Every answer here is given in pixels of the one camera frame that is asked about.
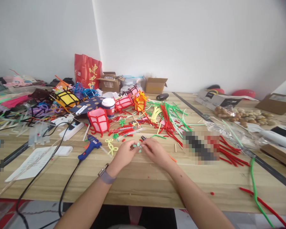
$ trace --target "watch strap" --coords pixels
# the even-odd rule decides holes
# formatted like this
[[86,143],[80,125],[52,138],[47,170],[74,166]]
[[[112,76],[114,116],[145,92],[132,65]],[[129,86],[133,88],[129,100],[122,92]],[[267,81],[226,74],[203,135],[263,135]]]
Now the watch strap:
[[112,184],[115,181],[115,178],[111,177],[106,170],[100,175],[100,178],[102,181],[104,181],[106,184]]

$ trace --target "blue glue gun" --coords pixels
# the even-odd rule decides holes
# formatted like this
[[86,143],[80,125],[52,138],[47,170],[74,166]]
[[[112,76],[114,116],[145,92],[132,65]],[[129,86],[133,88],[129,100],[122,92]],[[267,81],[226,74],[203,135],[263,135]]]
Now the blue glue gun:
[[99,142],[95,137],[93,137],[92,135],[88,135],[88,140],[90,142],[88,148],[85,150],[85,152],[83,152],[81,155],[78,156],[78,159],[80,161],[83,161],[86,159],[86,157],[91,153],[91,151],[94,149],[94,148],[99,148],[102,143]]

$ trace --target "wooden table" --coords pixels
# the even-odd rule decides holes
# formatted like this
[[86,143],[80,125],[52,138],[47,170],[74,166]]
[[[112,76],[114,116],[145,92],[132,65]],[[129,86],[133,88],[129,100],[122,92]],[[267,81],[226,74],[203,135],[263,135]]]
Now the wooden table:
[[[193,124],[201,120],[201,117],[179,98],[172,93],[169,94],[168,102],[175,102],[182,110],[187,109],[186,112],[188,116],[185,117],[187,123]],[[212,114],[211,110],[195,102],[195,96],[192,94],[178,94],[198,108],[202,113]],[[155,99],[155,97],[155,94],[149,95],[150,99]],[[242,101],[238,107],[254,107],[254,104],[251,101]],[[117,128],[118,126],[117,123],[111,128]],[[138,141],[141,135],[151,137],[157,132],[157,129],[148,124],[144,124],[144,127],[146,130],[134,135],[133,138],[135,140]],[[73,146],[72,153],[68,157],[54,157],[29,188],[24,199],[59,200],[69,176],[78,163],[77,156],[84,151],[83,146],[87,144],[87,142],[82,141],[85,130],[85,127],[82,128],[71,140],[63,142],[63,146],[68,144]],[[206,130],[206,127],[196,126],[194,130]],[[4,147],[0,149],[0,159],[8,156],[28,140],[28,134],[16,137],[14,133],[8,130],[2,131],[2,133],[9,133],[10,135],[0,135],[0,139],[4,140]],[[56,131],[51,136],[51,142],[45,146],[51,146],[59,139],[58,133],[59,132]],[[109,137],[107,134],[104,134],[103,138],[100,138],[99,134],[95,134],[94,136],[97,137],[103,143],[104,148],[108,150],[105,139],[110,139],[112,136]],[[173,138],[157,138],[157,140],[163,144],[167,152],[178,161],[179,166],[203,189],[221,210],[259,212],[253,198],[238,189],[238,187],[251,189],[251,178],[247,166],[234,167],[224,161],[218,161],[216,165],[195,165],[194,161],[186,156],[178,145],[177,152],[175,153],[174,144],[176,142]],[[120,143],[114,141],[113,145],[118,147]],[[22,164],[32,151],[33,150],[29,148],[6,166],[4,172],[0,172],[0,191],[6,185],[4,180]],[[286,167],[284,165],[265,156],[259,151],[255,153],[286,177]],[[250,161],[250,158],[246,155],[240,155],[239,157],[247,162]],[[73,176],[63,201],[74,202],[91,182],[97,178],[97,173],[100,169],[111,160],[112,158],[106,155],[103,150],[93,150],[87,159],[82,162]],[[254,174],[258,196],[279,214],[286,215],[286,186],[257,163],[254,166]],[[16,181],[2,195],[2,198],[19,198],[30,181],[31,179]],[[106,196],[105,204],[184,208],[171,178],[165,171],[152,163],[143,152],[137,153],[133,161],[120,172]]]

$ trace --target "white jar lid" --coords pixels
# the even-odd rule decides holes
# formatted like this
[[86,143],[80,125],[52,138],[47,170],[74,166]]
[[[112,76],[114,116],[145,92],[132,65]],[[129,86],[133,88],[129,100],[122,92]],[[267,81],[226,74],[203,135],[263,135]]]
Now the white jar lid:
[[102,105],[106,106],[106,107],[111,107],[114,104],[115,104],[115,101],[114,101],[114,99],[111,99],[111,98],[106,98],[106,99],[103,99],[103,101],[102,101]]

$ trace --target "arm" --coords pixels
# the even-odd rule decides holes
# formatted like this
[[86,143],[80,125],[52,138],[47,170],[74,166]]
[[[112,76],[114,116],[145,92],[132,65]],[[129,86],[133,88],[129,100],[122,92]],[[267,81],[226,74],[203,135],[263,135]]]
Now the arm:
[[158,141],[148,138],[143,142],[142,148],[174,180],[187,211],[199,229],[234,228],[222,211],[169,157]]
[[[133,144],[137,144],[137,142],[124,142],[119,147],[117,154],[106,169],[111,177],[116,177],[139,151],[139,147],[131,150]],[[62,216],[54,229],[89,229],[96,219],[110,187],[111,185],[103,182],[100,177],[96,178]]]

